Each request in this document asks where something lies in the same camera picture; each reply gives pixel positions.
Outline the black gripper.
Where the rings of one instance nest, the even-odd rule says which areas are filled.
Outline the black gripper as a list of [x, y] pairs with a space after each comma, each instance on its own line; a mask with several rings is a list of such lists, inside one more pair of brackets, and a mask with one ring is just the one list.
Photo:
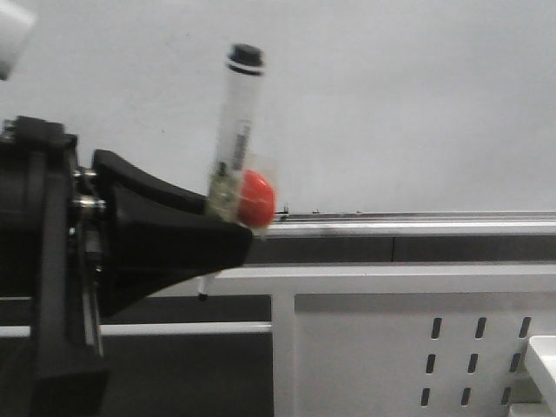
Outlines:
[[[18, 116], [1, 133], [1, 294], [30, 301], [30, 333], [1, 357], [4, 416], [97, 416], [109, 370], [76, 202], [75, 135]], [[96, 149], [106, 195], [100, 315], [200, 275], [240, 267], [252, 232], [204, 214], [206, 197]]]

